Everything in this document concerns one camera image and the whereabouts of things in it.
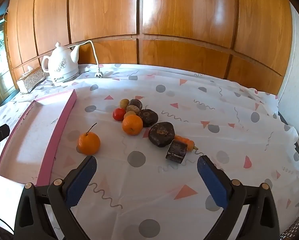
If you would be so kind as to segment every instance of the blue gripper pad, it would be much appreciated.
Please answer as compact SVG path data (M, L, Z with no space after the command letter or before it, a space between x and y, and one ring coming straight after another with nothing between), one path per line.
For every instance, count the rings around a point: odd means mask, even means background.
M65 203L67 208L74 207L80 201L84 191L93 178L97 168L95 157L88 156L64 179Z
M205 158L208 157L204 155L198 158L197 171L203 179L209 192L211 193L211 196L216 205L222 207L223 209L226 209L228 204L227 190L215 173L219 170L209 159L205 160Z

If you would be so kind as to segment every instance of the pink tray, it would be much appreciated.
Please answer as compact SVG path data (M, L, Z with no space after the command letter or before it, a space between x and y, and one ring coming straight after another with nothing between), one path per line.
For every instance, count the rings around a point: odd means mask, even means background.
M34 100L13 128L0 156L0 176L18 183L48 185L74 89Z

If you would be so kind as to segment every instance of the tissue box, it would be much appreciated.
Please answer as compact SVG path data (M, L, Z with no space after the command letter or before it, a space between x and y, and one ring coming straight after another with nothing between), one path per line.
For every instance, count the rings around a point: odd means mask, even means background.
M25 72L16 83L22 94L28 94L43 80L45 80L45 75L41 67L34 69L29 67L29 71Z

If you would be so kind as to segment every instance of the kettle lid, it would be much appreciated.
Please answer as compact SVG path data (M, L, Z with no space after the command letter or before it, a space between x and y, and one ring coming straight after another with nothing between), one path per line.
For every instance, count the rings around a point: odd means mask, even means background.
M64 50L66 50L66 49L68 49L68 47L66 47L66 46L61 46L61 44L59 43L59 42L57 42L56 44L55 44L55 49L53 50L53 52L52 52L52 54L55 52L55 53L59 53L59 52L62 52L62 51L64 51Z

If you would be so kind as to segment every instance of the orange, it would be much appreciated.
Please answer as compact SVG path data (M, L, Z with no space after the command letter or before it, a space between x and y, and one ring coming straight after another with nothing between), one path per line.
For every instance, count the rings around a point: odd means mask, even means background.
M77 149L80 153L93 155L100 148L101 140L93 132L82 133L77 142Z
M143 129L143 121L138 115L129 115L124 118L122 128L129 135L138 135Z

